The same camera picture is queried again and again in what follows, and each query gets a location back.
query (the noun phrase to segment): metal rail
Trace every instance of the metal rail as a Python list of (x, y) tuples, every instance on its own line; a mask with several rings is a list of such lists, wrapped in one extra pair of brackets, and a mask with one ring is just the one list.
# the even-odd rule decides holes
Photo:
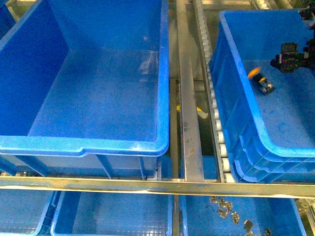
[(192, 75), (186, 3), (183, 0), (176, 0), (176, 6), (184, 174), (186, 181), (203, 182), (203, 162)]
[(118, 180), (64, 177), (0, 178), (1, 189), (60, 190), (109, 193), (315, 198), (315, 185)]

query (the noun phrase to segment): small mechanical part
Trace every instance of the small mechanical part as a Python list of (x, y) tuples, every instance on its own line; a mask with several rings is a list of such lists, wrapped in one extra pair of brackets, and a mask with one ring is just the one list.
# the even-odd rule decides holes
[(217, 197), (216, 196), (210, 196), (210, 202), (211, 203), (218, 203)]
[(240, 215), (236, 211), (231, 213), (231, 216), (232, 216), (234, 225), (237, 225), (240, 223)]
[(233, 203), (231, 202), (224, 202), (224, 203), (225, 203), (225, 208), (227, 209), (227, 211), (232, 211)]
[(249, 231), (247, 234), (245, 234), (244, 236), (255, 236), (254, 233), (252, 231)]
[(226, 208), (226, 201), (224, 200), (224, 198), (219, 198), (218, 204), (220, 207)]
[(244, 224), (245, 224), (245, 226), (244, 226), (244, 229), (247, 231), (247, 232), (249, 232), (249, 231), (251, 231), (251, 229), (252, 229), (252, 227), (253, 227), (253, 223), (252, 223), (252, 221), (250, 221), (250, 220), (246, 220), (245, 222), (244, 222)]
[(272, 85), (261, 73), (260, 68), (255, 68), (248, 74), (248, 78), (255, 82), (258, 89), (264, 94), (272, 93), (276, 87)]
[(270, 228), (266, 228), (265, 229), (265, 236), (273, 236), (273, 234), (271, 233), (271, 229)]
[(227, 210), (223, 210), (221, 208), (218, 208), (217, 212), (219, 213), (220, 217), (222, 217), (223, 219), (225, 219), (227, 217), (227, 214), (228, 214)]

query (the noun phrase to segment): blue plastic crate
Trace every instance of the blue plastic crate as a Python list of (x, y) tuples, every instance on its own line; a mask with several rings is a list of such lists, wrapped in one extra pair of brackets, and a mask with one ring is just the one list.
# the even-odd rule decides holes
[(58, 197), (52, 191), (0, 190), (0, 235), (49, 233)]
[[(244, 177), (252, 177), (249, 172), (257, 169), (266, 173), (299, 173), (303, 177), (296, 180), (312, 180), (314, 73), (300, 68), (283, 74), (270, 66), (282, 43), (296, 42), (301, 51), (312, 37), (313, 32), (307, 29), (297, 10), (220, 13), (219, 37), (210, 70), (229, 160), (249, 163), (242, 166)], [(247, 78), (255, 67), (261, 67), (277, 88), (268, 96), (262, 95)]]
[(0, 64), (2, 169), (139, 172), (143, 157), (152, 172), (167, 151), (167, 0), (38, 0), (0, 41)]
[(304, 180), (304, 182), (314, 182), (315, 181), (315, 175), (314, 172), (312, 173), (303, 173), (302, 171), (298, 172), (285, 172), (282, 173), (268, 173), (266, 171), (258, 170), (255, 168), (251, 168), (247, 170), (246, 174), (244, 174), (244, 171), (242, 169), (242, 166), (246, 166), (244, 163), (238, 163), (238, 161), (235, 161), (231, 165), (231, 172), (234, 177), (234, 179), (237, 182), (261, 182), (261, 183), (271, 183), (274, 181), (282, 181), (282, 180), (290, 180), (290, 181), (300, 181), (301, 179), (307, 179)]
[(42, 176), (142, 177), (146, 179), (155, 175), (158, 159), (159, 157), (112, 155), (85, 155), (80, 158), (6, 155), (0, 157), (0, 171), (11, 175), (26, 171)]
[[(205, 178), (216, 177), (214, 157), (204, 157)], [(217, 213), (218, 204), (209, 197), (181, 196), (184, 236), (242, 236), (245, 220), (253, 222), (255, 236), (265, 236), (270, 228), (275, 236), (306, 236), (301, 218), (293, 199), (223, 197), (232, 202), (232, 211), (240, 215), (239, 224), (234, 224), (231, 212), (223, 219)]]
[[(162, 176), (170, 177), (164, 159)], [(173, 197), (155, 194), (63, 192), (52, 236), (171, 236)]]

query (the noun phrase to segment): metal clip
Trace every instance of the metal clip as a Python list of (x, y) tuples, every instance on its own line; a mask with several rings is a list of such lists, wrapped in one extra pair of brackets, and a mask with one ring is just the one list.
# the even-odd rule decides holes
[(273, 234), (271, 233), (271, 229), (270, 228), (266, 228), (265, 229), (265, 236), (273, 236)]
[(255, 236), (254, 233), (252, 231), (249, 231), (248, 233), (246, 233), (244, 236)]
[(226, 201), (224, 201), (224, 198), (219, 198), (218, 204), (220, 207), (226, 208)]
[(231, 216), (232, 216), (233, 223), (235, 225), (240, 223), (240, 215), (236, 211), (231, 213)]
[(210, 202), (218, 203), (217, 197), (216, 196), (210, 196)]
[(225, 203), (225, 208), (227, 209), (227, 211), (232, 211), (233, 203), (231, 202), (224, 202), (224, 203)]
[(220, 217), (222, 217), (223, 219), (227, 216), (228, 211), (227, 210), (223, 210), (221, 208), (218, 208), (217, 212), (220, 214)]
[(244, 224), (245, 224), (245, 226), (244, 226), (244, 229), (247, 231), (247, 232), (250, 232), (251, 231), (251, 229), (252, 229), (252, 227), (253, 227), (253, 223), (252, 223), (252, 221), (250, 221), (250, 220), (246, 220), (245, 222), (244, 222)]

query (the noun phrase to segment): stacked blue crates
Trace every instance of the stacked blue crates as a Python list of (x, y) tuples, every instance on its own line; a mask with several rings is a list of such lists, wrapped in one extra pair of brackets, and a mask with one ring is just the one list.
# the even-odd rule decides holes
[[(223, 11), (210, 61), (231, 164), (239, 182), (315, 180), (315, 74), (270, 65), (281, 45), (313, 38), (298, 10)], [(263, 95), (247, 74), (261, 67), (276, 87)]]
[(0, 171), (155, 174), (169, 142), (167, 0), (38, 0), (0, 41), (0, 64)]

